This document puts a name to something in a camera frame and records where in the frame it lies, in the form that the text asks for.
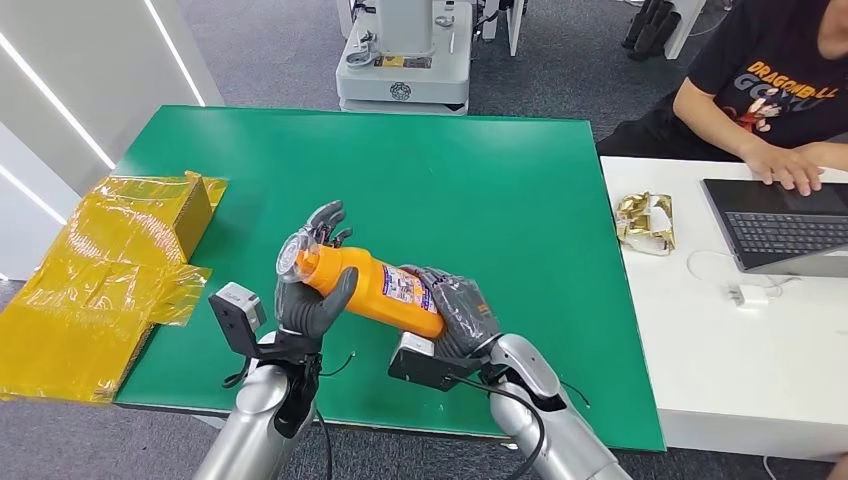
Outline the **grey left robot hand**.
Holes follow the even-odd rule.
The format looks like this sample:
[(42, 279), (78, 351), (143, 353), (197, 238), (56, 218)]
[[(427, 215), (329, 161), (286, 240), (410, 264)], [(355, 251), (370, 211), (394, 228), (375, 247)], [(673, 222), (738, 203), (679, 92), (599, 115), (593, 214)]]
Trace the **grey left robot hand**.
[[(317, 208), (297, 233), (310, 237), (317, 244), (340, 246), (352, 230), (343, 229), (334, 237), (330, 234), (344, 218), (343, 202), (335, 200)], [(274, 314), (278, 323), (276, 341), (280, 343), (294, 338), (320, 343), (353, 297), (358, 277), (356, 267), (345, 269), (327, 295), (302, 282), (278, 280), (274, 295)]]

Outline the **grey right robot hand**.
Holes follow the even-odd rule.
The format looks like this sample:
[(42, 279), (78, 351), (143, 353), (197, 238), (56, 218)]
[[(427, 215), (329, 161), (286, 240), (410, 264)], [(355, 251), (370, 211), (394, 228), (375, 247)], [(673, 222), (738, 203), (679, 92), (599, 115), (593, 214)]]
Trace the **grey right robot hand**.
[(435, 355), (441, 358), (484, 356), (487, 345), (501, 335), (501, 330), (477, 283), (432, 267), (402, 265), (401, 269), (422, 281), (444, 321), (444, 331), (434, 342)]

